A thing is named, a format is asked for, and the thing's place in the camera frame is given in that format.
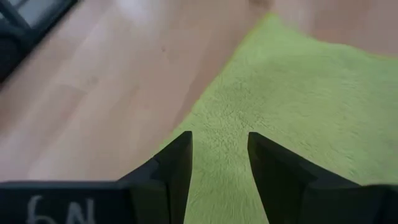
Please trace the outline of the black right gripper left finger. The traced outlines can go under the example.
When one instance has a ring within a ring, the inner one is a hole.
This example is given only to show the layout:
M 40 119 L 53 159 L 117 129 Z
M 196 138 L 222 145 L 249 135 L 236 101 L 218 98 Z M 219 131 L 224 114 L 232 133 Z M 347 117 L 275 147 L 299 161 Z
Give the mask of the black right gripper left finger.
M 193 133 L 184 131 L 118 180 L 130 193 L 135 223 L 183 224 L 193 164 Z

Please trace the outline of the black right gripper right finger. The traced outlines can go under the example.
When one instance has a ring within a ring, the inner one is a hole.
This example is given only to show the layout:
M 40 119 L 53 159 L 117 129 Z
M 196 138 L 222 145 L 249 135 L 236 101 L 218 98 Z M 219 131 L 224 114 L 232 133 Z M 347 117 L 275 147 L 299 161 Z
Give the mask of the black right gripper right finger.
M 354 182 L 256 132 L 248 154 L 270 223 L 360 223 L 357 199 L 346 192 Z

